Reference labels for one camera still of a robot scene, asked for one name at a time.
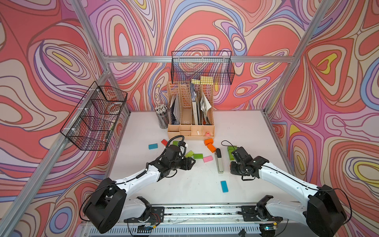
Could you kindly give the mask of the green block carried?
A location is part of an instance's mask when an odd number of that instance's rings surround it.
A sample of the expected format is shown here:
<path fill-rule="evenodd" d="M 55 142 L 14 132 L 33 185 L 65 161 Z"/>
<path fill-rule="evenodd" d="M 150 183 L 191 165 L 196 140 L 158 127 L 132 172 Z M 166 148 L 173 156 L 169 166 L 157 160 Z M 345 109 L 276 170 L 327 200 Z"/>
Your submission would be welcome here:
<path fill-rule="evenodd" d="M 232 151 L 231 150 L 228 150 L 228 154 L 229 154 L 229 159 L 230 161 L 234 161 L 234 156 L 232 155 Z"/>

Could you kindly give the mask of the green block long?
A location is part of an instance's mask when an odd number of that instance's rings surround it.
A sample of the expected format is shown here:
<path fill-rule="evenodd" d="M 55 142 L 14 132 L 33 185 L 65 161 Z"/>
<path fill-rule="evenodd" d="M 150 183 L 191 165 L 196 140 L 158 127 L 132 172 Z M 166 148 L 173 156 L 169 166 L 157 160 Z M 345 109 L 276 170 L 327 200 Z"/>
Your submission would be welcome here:
<path fill-rule="evenodd" d="M 227 149 L 228 151 L 235 151 L 238 147 L 236 146 L 228 146 Z"/>

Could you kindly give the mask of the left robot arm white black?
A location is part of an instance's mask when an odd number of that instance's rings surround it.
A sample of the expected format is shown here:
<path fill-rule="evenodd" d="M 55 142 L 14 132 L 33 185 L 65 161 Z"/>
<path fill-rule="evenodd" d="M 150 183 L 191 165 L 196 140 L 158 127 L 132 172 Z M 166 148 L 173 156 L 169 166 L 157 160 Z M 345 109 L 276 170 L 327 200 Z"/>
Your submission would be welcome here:
<path fill-rule="evenodd" d="M 129 197 L 164 178 L 171 178 L 171 171 L 191 170 L 196 161 L 186 157 L 185 151 L 186 146 L 170 145 L 158 158 L 147 163 L 145 169 L 116 181 L 104 179 L 85 201 L 84 215 L 101 234 L 108 232 L 120 219 L 146 221 L 151 214 L 151 204 L 143 197 Z"/>

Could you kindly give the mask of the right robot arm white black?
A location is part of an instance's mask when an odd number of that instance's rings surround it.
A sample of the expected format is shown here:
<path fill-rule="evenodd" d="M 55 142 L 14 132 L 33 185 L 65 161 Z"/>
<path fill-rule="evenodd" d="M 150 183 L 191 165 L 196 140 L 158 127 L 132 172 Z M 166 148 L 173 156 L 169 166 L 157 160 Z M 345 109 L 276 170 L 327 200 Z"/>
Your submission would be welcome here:
<path fill-rule="evenodd" d="M 317 186 L 281 170 L 268 159 L 253 158 L 243 147 L 232 151 L 231 174 L 242 181 L 261 179 L 269 182 L 295 198 L 295 202 L 282 201 L 266 195 L 256 203 L 252 211 L 243 217 L 267 221 L 275 218 L 292 220 L 309 227 L 319 237 L 333 237 L 350 221 L 336 194 L 328 185 Z"/>

